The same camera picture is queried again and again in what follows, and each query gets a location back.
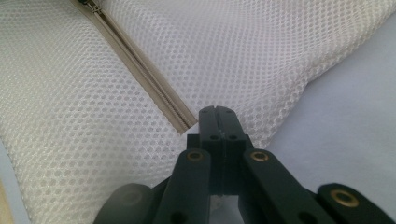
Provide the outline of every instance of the beige zipper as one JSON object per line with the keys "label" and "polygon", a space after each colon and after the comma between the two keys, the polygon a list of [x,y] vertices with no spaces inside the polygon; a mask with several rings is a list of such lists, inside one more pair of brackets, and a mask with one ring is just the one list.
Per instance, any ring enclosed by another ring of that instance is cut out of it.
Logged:
{"label": "beige zipper", "polygon": [[98,28],[179,133],[186,132],[197,122],[158,69],[99,5],[92,0],[87,1],[85,7],[78,0],[71,2]]}

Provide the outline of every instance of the black mechanical arm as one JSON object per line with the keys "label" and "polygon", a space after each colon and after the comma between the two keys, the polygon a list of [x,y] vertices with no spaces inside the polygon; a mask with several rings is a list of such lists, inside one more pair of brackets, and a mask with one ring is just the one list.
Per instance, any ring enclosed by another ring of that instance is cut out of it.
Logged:
{"label": "black mechanical arm", "polygon": [[210,195],[238,195],[247,224],[395,223],[347,186],[324,185],[318,194],[302,187],[271,152],[254,148],[229,108],[202,109],[199,125],[169,178],[153,189],[117,189],[94,224],[207,224]]}

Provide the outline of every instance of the zipper teeth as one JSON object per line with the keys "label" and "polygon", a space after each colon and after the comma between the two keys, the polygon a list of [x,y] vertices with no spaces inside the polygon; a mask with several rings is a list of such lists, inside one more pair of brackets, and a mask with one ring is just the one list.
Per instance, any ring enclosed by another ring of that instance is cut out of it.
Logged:
{"label": "zipper teeth", "polygon": [[126,56],[141,73],[142,77],[162,99],[167,109],[172,113],[178,124],[181,126],[182,132],[187,131],[194,123],[196,123],[196,119],[194,117],[189,119],[188,116],[186,116],[183,111],[179,109],[175,101],[163,88],[158,79],[150,72],[149,67],[143,62],[141,57],[139,57],[134,48],[129,44],[128,38],[123,34],[123,31],[116,25],[111,17],[109,17],[106,12],[103,11],[92,0],[86,1],[84,4],[90,8],[95,18],[99,20],[99,22],[108,30],[111,37],[115,39],[120,45]]}

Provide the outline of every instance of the honeycomb mesh pattern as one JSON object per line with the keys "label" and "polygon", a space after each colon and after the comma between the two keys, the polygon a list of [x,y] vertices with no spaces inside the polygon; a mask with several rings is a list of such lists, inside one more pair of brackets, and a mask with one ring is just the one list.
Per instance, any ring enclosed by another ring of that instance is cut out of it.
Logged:
{"label": "honeycomb mesh pattern", "polygon": [[0,2],[0,137],[33,223],[92,223],[109,194],[168,176],[184,145],[64,0]]}
{"label": "honeycomb mesh pattern", "polygon": [[192,114],[232,108],[266,147],[305,85],[344,59],[395,0],[103,0]]}

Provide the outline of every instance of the white mesh fabric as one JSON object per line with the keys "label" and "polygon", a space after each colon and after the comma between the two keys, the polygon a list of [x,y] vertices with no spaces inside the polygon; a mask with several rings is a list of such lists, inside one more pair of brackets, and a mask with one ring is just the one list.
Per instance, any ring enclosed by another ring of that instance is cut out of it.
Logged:
{"label": "white mesh fabric", "polygon": [[103,9],[197,116],[235,110],[266,147],[308,81],[350,54],[395,0],[104,0]]}
{"label": "white mesh fabric", "polygon": [[179,134],[64,0],[0,2],[0,138],[33,223],[92,223],[124,183],[169,175]]}

